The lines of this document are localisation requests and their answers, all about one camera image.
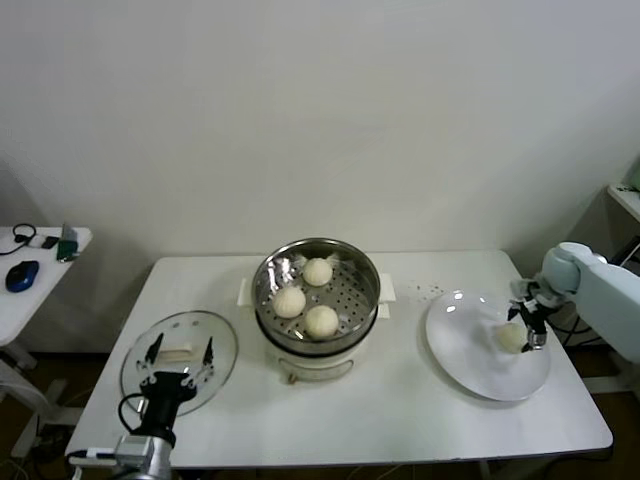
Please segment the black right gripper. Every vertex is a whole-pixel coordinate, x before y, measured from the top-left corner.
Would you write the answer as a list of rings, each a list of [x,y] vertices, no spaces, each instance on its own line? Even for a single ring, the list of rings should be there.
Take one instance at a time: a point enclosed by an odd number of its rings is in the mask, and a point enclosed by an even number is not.
[[[526,327],[526,343],[520,352],[542,350],[547,340],[545,322],[563,306],[563,296],[549,287],[544,280],[521,279],[510,284],[507,320],[520,315]]]

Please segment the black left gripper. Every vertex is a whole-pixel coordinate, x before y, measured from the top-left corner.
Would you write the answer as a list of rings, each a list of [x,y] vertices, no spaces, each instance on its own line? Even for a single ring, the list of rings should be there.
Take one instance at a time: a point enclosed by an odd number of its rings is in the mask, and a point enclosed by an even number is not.
[[[147,349],[144,359],[137,361],[141,393],[147,407],[139,426],[139,434],[157,438],[175,438],[173,426],[182,403],[193,399],[193,388],[199,388],[214,376],[214,347],[210,337],[202,359],[186,373],[158,372],[155,363],[164,339],[160,333]]]

